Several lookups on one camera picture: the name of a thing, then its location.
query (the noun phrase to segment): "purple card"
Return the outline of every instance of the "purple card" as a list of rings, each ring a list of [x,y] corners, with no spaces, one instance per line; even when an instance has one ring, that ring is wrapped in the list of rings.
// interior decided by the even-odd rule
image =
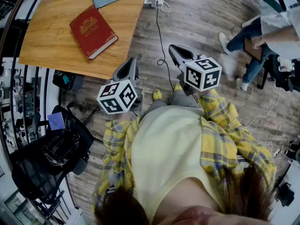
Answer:
[[[48,117],[51,130],[58,130],[58,129],[65,128],[65,122],[64,119],[62,118],[61,112],[47,115],[47,117]]]

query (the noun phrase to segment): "yellow plaid shirt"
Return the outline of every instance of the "yellow plaid shirt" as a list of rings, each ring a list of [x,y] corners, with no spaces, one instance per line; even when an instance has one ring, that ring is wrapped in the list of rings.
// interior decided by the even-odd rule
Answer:
[[[260,168],[267,186],[273,186],[276,167],[269,150],[259,144],[238,121],[235,106],[224,97],[219,97],[213,89],[200,97],[204,109],[201,117],[202,150],[201,166],[215,178],[221,191],[226,191],[226,181],[222,177],[222,167],[230,168],[239,177],[249,163]],[[117,188],[135,192],[134,176],[131,168],[131,145],[138,132],[141,118],[135,121],[112,120],[106,123],[103,138],[107,148],[104,169],[93,193],[93,209],[101,206],[105,194],[112,188],[109,173],[114,174]]]

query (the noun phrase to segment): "black cable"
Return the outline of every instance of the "black cable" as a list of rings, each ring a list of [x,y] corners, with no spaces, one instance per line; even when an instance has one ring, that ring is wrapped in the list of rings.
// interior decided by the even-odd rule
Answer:
[[[156,13],[156,24],[157,24],[157,27],[158,27],[158,32],[159,32],[159,37],[160,37],[161,49],[163,50],[163,54],[164,54],[164,59],[159,59],[159,60],[157,60],[157,65],[161,66],[161,65],[163,65],[164,63],[167,65],[170,85],[171,85],[171,87],[172,87],[172,90],[174,91],[174,88],[173,88],[173,85],[172,85],[172,82],[171,82],[169,66],[168,66],[167,62],[165,61],[165,52],[164,52],[164,48],[163,48],[163,41],[162,41],[162,39],[161,39],[161,34],[160,34],[160,29],[159,29],[159,24],[158,24],[158,6],[156,6],[156,8],[157,8],[157,13]]]
[[[283,143],[285,142],[285,139],[287,139],[287,137],[285,137],[281,143],[281,146],[280,146],[280,151],[282,150],[282,146],[283,146]]]
[[[192,94],[192,96],[195,99],[196,103],[198,103],[198,98],[194,94]]]

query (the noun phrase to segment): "sleeve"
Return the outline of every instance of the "sleeve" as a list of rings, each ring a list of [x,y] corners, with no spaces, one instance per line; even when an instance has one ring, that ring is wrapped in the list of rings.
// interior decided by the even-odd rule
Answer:
[[[214,89],[199,100],[204,110],[204,118],[218,124],[234,141],[238,153],[261,169],[267,184],[273,184],[277,170],[273,156],[242,127],[235,106],[220,97]]]
[[[103,171],[92,195],[92,210],[101,206],[106,190],[111,186],[109,182],[109,172],[111,169],[120,173],[119,164],[122,162],[123,146],[125,144],[126,133],[130,126],[129,121],[111,120],[105,123],[106,131],[103,143],[106,147],[106,156],[103,160]]]
[[[300,6],[287,10],[287,18],[300,38]]]

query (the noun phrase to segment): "hand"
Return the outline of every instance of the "hand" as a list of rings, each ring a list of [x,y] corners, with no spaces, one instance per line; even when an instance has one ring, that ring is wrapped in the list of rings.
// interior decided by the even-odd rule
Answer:
[[[114,117],[114,119],[116,119],[118,121],[130,121],[130,118],[131,118],[130,112],[119,113],[119,114],[116,114]]]
[[[198,95],[201,97],[201,96],[204,96],[205,94],[209,93],[211,89],[208,89],[208,90],[205,90],[203,92],[198,92]]]
[[[265,43],[265,41],[262,36],[258,36],[251,38],[251,43],[254,49],[258,49],[261,45]]]

